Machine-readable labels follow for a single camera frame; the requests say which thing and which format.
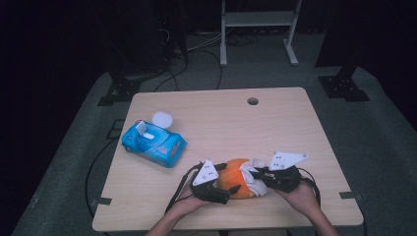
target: black strap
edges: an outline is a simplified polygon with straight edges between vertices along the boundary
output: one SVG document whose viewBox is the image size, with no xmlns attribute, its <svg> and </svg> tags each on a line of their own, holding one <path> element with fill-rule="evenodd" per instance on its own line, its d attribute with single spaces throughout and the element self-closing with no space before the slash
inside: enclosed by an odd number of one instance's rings
<svg viewBox="0 0 417 236">
<path fill-rule="evenodd" d="M 316 194 L 317 203 L 321 207 L 322 206 L 322 197 L 320 196 L 320 190 L 317 187 L 316 182 L 314 182 L 313 180 L 311 180 L 309 178 L 305 178 L 305 177 L 301 178 L 300 180 L 308 183 L 313 188 L 313 190 L 314 190 L 314 192 Z"/>
<path fill-rule="evenodd" d="M 169 204 L 168 204 L 168 206 L 166 207 L 165 213 L 167 213 L 167 212 L 168 212 L 168 211 L 172 208 L 172 206 L 175 204 L 175 201 L 177 200 L 178 196 L 180 195 L 181 190 L 184 188 L 185 182 L 187 181 L 188 176 L 190 175 L 191 171 L 193 171 L 193 170 L 195 170 L 195 169 L 200 169 L 200 168 L 202 168 L 202 166 L 203 166 L 203 164 L 202 164 L 202 163 L 200 163 L 200 164 L 198 164 L 198 165 L 193 166 L 193 167 L 192 167 L 191 169 L 189 169 L 189 170 L 187 171 L 187 173 L 183 176 L 183 178 L 181 179 L 180 184 L 178 185 L 177 191 L 175 191 L 174 196 L 172 196 L 171 201 L 169 201 Z"/>
</svg>

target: stuffed toy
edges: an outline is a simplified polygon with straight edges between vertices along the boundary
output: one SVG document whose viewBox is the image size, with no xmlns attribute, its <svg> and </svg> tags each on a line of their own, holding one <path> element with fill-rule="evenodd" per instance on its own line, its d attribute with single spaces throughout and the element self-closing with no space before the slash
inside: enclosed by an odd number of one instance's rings
<svg viewBox="0 0 417 236">
<path fill-rule="evenodd" d="M 250 171 L 256 171 L 254 167 L 267 166 L 263 161 L 247 158 L 235 158 L 227 161 L 225 169 L 218 172 L 217 187 L 228 190 L 240 185 L 239 191 L 230 196 L 230 199 L 249 199 L 264 195 L 268 188 L 261 180 L 255 180 Z"/>
</svg>

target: floor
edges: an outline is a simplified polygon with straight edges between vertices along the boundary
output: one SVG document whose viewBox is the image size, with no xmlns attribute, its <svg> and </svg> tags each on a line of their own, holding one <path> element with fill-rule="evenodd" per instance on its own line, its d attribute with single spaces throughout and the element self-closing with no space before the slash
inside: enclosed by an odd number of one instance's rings
<svg viewBox="0 0 417 236">
<path fill-rule="evenodd" d="M 413 235 L 417 231 L 417 134 L 385 95 L 378 80 L 358 68 L 353 80 L 370 101 L 328 98 L 318 76 L 339 68 L 316 68 L 324 34 L 296 33 L 293 47 L 299 65 L 291 66 L 282 45 L 285 34 L 251 35 L 228 46 L 228 65 L 218 63 L 218 42 L 193 51 L 186 67 L 172 60 L 170 73 L 145 81 L 140 92 L 198 89 L 302 87 L 309 95 L 328 140 L 367 223 L 368 235 Z M 190 35 L 194 47 L 210 37 Z M 176 83 L 170 79 L 177 75 Z M 42 183 L 13 235 L 102 235 L 91 228 L 94 206 L 116 148 L 108 132 L 123 125 L 129 102 L 97 106 L 111 86 L 108 74 L 97 78 L 46 171 Z M 364 225 L 337 227 L 340 235 L 364 235 Z M 312 228 L 288 229 L 294 236 L 314 235 Z M 231 235 L 281 235 L 282 231 L 236 231 Z M 143 235 L 109 232 L 107 235 Z M 217 235 L 176 232 L 173 235 Z"/>
</svg>

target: white shelf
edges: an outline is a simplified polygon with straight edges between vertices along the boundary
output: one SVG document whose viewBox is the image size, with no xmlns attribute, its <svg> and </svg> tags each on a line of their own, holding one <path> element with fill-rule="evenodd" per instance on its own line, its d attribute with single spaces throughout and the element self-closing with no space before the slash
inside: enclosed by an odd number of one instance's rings
<svg viewBox="0 0 417 236">
<path fill-rule="evenodd" d="M 225 14 L 226 27 L 272 27 L 291 26 L 293 11 L 284 12 L 244 12 Z"/>
</svg>

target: wooden table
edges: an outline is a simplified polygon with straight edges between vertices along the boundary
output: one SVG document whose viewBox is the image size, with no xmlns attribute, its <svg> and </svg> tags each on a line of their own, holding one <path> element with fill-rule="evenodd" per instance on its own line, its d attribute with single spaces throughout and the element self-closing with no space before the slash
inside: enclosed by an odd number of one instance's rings
<svg viewBox="0 0 417 236">
<path fill-rule="evenodd" d="M 251 105 L 248 100 L 257 100 Z M 157 111 L 174 118 L 170 131 L 188 145 L 173 168 L 164 168 L 126 152 L 119 145 L 107 176 L 92 227 L 96 231 L 149 230 L 164 214 L 182 176 L 195 164 L 237 157 L 270 162 L 273 152 L 307 153 L 297 164 L 311 172 L 322 193 L 322 209 L 333 225 L 359 225 L 354 199 L 326 134 L 302 88 L 251 88 L 138 93 L 123 133 L 135 121 L 151 121 Z M 203 206 L 182 219 L 176 230 L 291 228 L 311 226 L 274 191 L 259 198 Z"/>
</svg>

